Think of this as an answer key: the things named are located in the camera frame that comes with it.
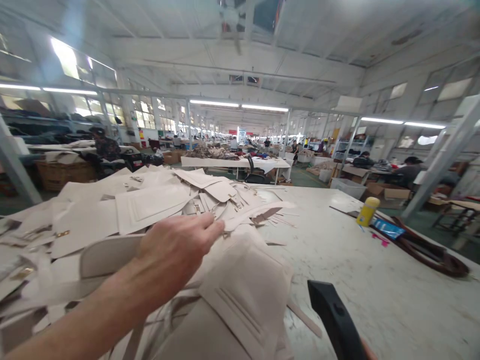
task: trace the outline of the wicker basket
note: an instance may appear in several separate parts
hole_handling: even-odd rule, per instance
[[[61,164],[58,162],[36,161],[43,188],[59,192],[68,182],[89,183],[97,178],[89,162]]]

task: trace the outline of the person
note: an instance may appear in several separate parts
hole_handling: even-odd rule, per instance
[[[180,140],[178,135],[173,135],[173,147],[175,149],[180,149],[182,146],[182,141]]]
[[[105,136],[105,130],[101,127],[93,126],[90,129],[90,132],[95,139],[95,148],[96,154],[109,162],[114,160],[119,160],[120,157],[120,146],[115,140]]]
[[[224,228],[210,212],[157,222],[141,239],[136,257],[4,360],[100,359],[184,288]],[[367,359],[377,360],[361,341]]]
[[[370,169],[375,164],[375,161],[370,158],[370,153],[368,151],[364,151],[360,156],[353,159],[352,164],[356,168]]]
[[[239,143],[237,142],[237,137],[234,136],[230,141],[230,152],[236,153],[239,150]]]
[[[299,146],[297,145],[297,140],[293,140],[293,143],[291,144],[291,152],[295,154],[293,156],[293,165],[295,165],[299,159]]]
[[[405,166],[394,169],[393,173],[403,174],[403,178],[398,183],[398,186],[412,190],[417,175],[422,171],[421,164],[423,161],[416,156],[409,156],[405,159],[404,163]]]

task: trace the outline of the finger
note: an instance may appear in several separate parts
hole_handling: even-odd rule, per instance
[[[225,222],[223,220],[215,221],[209,227],[205,229],[202,236],[205,239],[204,249],[205,254],[210,251],[210,248],[213,246],[215,241],[219,238],[220,235],[224,232]]]
[[[202,229],[208,228],[215,221],[215,216],[211,212],[204,212],[195,218],[195,224],[200,225]]]

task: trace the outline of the workbench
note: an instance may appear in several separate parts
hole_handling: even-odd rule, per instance
[[[58,144],[58,145],[27,145],[26,147],[32,153],[45,153],[50,151],[69,151],[74,153],[93,153],[97,152],[95,147],[65,147],[64,145],[68,144]],[[123,146],[120,145],[120,152],[126,153],[127,151],[131,150],[132,154],[140,154],[140,151],[133,146]]]
[[[355,167],[351,164],[346,164],[343,166],[341,170],[344,173],[352,174],[354,176],[360,177],[361,182],[360,185],[365,185],[370,175],[392,175],[392,172],[382,171],[382,170],[375,170],[374,168],[371,169],[364,169],[360,167]]]
[[[240,160],[224,160],[213,158],[186,157],[182,156],[181,166],[189,168],[236,168],[236,178],[239,178],[239,168],[250,168],[247,158]],[[291,166],[282,158],[271,158],[268,160],[253,160],[253,167],[264,170],[267,174],[272,169],[276,169],[275,185],[279,179],[279,169],[289,169]]]
[[[453,279],[418,262],[394,244],[362,232],[340,213],[362,203],[336,189],[270,189],[297,205],[278,223],[258,228],[294,268],[291,296],[323,330],[318,339],[289,309],[285,325],[295,359],[336,359],[327,332],[312,310],[307,280],[332,283],[361,337],[378,359],[478,359],[480,282]],[[480,265],[455,254],[480,279]]]

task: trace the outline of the tool handle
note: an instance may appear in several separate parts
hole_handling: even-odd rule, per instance
[[[313,280],[307,284],[311,306],[320,316],[338,360],[367,360],[357,328],[335,287]]]

